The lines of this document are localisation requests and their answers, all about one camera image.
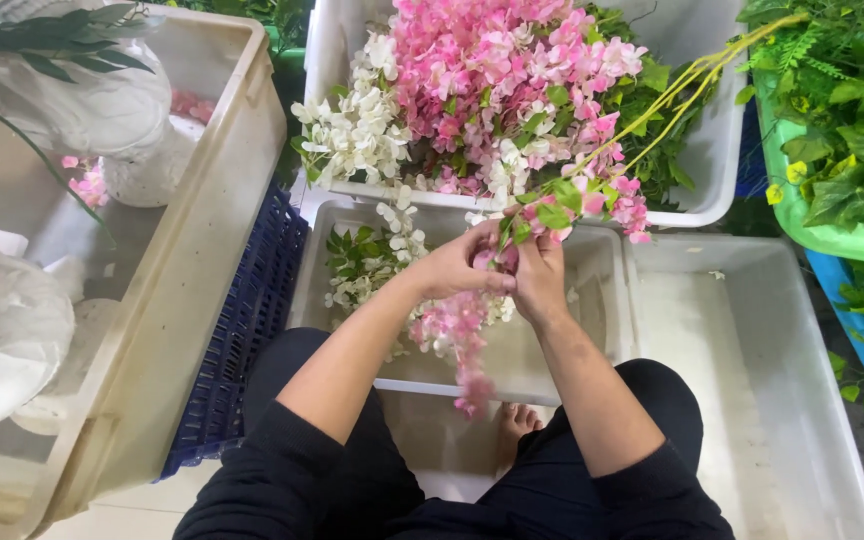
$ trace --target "green plastic tub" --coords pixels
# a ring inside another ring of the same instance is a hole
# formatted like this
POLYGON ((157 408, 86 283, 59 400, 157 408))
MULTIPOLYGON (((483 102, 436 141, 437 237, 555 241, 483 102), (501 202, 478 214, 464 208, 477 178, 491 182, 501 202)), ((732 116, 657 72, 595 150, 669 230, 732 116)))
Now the green plastic tub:
POLYGON ((769 173, 769 181, 782 185, 782 201, 774 206, 778 225, 790 239, 812 251, 864 261, 864 225, 859 225, 852 232, 834 225, 803 227, 803 219, 809 213, 809 203, 803 198, 798 185, 792 185, 786 179, 789 160, 782 146, 786 141, 804 135, 806 127, 776 118, 769 98, 772 84, 768 78, 755 79, 755 90, 758 97, 758 122, 764 137, 762 151, 765 154, 765 168, 769 173))

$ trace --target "person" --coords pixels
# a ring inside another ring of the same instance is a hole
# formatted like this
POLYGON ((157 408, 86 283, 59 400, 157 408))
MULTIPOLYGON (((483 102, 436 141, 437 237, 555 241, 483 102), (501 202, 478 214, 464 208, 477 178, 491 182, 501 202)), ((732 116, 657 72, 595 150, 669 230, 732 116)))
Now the person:
POLYGON ((689 387, 652 360, 606 360, 570 316, 549 238, 518 247, 514 276, 472 268, 497 233, 487 221, 432 251, 331 335, 299 327, 273 340, 248 381, 245 441, 174 538, 733 538, 696 477, 703 427, 689 387), (510 470, 475 503, 426 499, 372 383, 418 303, 474 289, 512 295, 562 406, 542 426, 503 404, 503 436, 520 437, 499 445, 510 470))

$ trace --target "green stem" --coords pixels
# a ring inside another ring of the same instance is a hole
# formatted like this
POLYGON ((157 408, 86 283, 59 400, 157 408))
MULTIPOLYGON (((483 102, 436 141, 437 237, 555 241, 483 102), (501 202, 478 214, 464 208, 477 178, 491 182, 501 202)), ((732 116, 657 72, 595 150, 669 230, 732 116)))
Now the green stem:
POLYGON ((45 153, 42 152, 42 149, 39 147, 39 145, 33 142, 28 137, 28 135, 26 135, 22 131, 22 129, 18 129, 16 125, 14 125, 9 120, 6 120, 5 116, 1 114, 0 122, 5 124, 8 129, 12 130, 16 135, 18 135, 18 137, 20 137, 22 141, 25 141, 25 143, 29 145, 32 151, 34 151, 38 155, 38 158, 42 160, 42 163, 45 164, 45 167, 49 169, 49 173, 52 174, 52 177, 55 179, 56 182, 58 182, 58 185, 61 186, 62 189, 65 190, 67 193, 72 195, 72 198, 76 200, 78 205, 85 211, 85 213, 91 216, 91 218, 94 219, 102 227, 102 230, 105 231, 105 233, 108 235, 108 239, 112 241, 112 249, 114 249, 116 247, 115 238, 113 238, 112 231, 109 230, 108 227, 106 227, 106 222, 103 221, 102 218, 99 217, 99 214, 95 213, 95 211, 92 210, 92 208, 90 208, 88 204, 86 204, 86 201, 82 200, 82 197, 80 197, 79 194, 75 192, 75 190, 69 187, 68 182, 63 178, 63 175, 61 175, 59 171, 56 170, 56 166, 54 166, 52 164, 52 161, 49 160, 48 156, 46 156, 45 153))

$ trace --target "hand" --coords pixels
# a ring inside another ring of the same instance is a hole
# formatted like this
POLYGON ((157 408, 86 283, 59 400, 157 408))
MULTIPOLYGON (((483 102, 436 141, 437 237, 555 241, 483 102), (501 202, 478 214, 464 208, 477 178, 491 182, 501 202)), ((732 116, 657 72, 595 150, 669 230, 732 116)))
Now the hand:
POLYGON ((566 260, 562 246, 548 233, 531 235, 518 246, 515 272, 515 308, 542 332, 562 317, 570 317, 566 303, 566 260))
POLYGON ((422 300, 441 300, 467 290, 486 289, 507 296, 516 290, 513 276, 476 270, 475 254, 498 244, 498 220, 482 222, 430 252, 396 276, 417 288, 422 300))

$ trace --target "left hand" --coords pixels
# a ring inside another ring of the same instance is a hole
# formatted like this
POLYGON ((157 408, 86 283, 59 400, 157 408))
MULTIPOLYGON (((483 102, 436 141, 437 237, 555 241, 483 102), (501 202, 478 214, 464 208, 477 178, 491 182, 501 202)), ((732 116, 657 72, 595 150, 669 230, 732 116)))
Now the left hand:
POLYGON ((491 219, 470 228, 413 263, 399 277, 417 288, 422 300, 441 300, 474 289, 500 296, 512 294, 516 291, 515 277, 472 266, 477 252, 497 246, 498 223, 498 219, 491 219))

